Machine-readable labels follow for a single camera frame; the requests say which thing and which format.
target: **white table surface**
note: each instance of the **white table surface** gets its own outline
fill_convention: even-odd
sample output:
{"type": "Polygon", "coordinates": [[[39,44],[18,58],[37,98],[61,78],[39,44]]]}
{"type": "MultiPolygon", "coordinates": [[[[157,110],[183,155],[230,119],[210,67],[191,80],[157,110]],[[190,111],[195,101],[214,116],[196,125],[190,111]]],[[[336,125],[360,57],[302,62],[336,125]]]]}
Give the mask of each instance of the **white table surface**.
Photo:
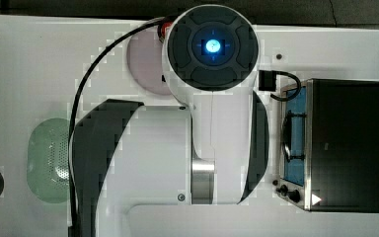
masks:
{"type": "MultiPolygon", "coordinates": [[[[102,48],[142,22],[0,16],[0,237],[67,236],[67,204],[48,204],[27,185],[33,129],[68,119],[79,80],[102,48]]],[[[379,81],[379,31],[256,26],[264,67],[302,80],[379,81]],[[283,58],[276,60],[281,53],[283,58]]],[[[177,105],[144,91],[128,72],[126,42],[91,76],[79,117],[107,98],[177,105]]],[[[133,236],[379,236],[379,213],[310,213],[277,197],[278,103],[269,102],[270,157],[265,177],[244,205],[138,206],[133,236]]]]}

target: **black panel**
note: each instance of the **black panel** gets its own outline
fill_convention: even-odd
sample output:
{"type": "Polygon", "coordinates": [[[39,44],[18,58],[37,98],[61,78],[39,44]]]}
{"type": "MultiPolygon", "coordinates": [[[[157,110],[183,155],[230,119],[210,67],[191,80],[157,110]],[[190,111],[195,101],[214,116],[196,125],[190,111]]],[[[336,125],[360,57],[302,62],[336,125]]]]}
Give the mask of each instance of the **black panel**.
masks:
{"type": "Polygon", "coordinates": [[[220,87],[221,85],[232,83],[235,77],[236,74],[230,67],[217,71],[210,71],[201,67],[197,67],[191,75],[191,79],[195,82],[203,84],[205,86],[214,87],[220,87]]]}
{"type": "Polygon", "coordinates": [[[234,10],[222,6],[202,6],[187,12],[172,28],[167,47],[177,75],[204,91],[221,91],[238,85],[251,73],[259,55],[251,25],[234,10]],[[210,40],[220,42],[218,51],[205,49],[210,40]],[[232,68],[234,73],[221,78],[223,68],[232,68]]]}
{"type": "Polygon", "coordinates": [[[252,59],[254,57],[253,48],[257,44],[257,39],[252,37],[253,29],[248,26],[242,26],[236,30],[239,37],[240,49],[236,60],[244,68],[252,68],[252,59]]]}
{"type": "Polygon", "coordinates": [[[183,68],[190,63],[190,54],[188,52],[188,40],[190,37],[190,28],[179,26],[174,29],[174,58],[177,66],[183,68]]]}
{"type": "Polygon", "coordinates": [[[379,82],[314,80],[313,211],[379,212],[379,82]]]}
{"type": "Polygon", "coordinates": [[[78,198],[74,236],[95,236],[98,198],[116,146],[139,102],[106,100],[75,126],[72,167],[78,198]]]}
{"type": "Polygon", "coordinates": [[[206,22],[220,22],[229,25],[238,15],[223,7],[203,7],[189,13],[189,16],[198,25],[206,22]]]}
{"type": "Polygon", "coordinates": [[[251,151],[243,201],[255,189],[265,174],[268,161],[269,133],[266,109],[256,93],[253,95],[251,151]]]}

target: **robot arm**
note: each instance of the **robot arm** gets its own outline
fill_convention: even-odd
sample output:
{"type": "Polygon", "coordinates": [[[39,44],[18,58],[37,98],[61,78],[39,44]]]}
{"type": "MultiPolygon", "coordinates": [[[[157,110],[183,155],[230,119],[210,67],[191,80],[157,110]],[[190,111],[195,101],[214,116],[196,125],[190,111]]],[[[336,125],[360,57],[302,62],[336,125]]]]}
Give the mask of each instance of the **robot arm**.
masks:
{"type": "Polygon", "coordinates": [[[190,109],[194,152],[215,164],[212,203],[238,203],[242,196],[259,49],[251,24],[217,5],[183,13],[164,41],[164,76],[190,109]]]}

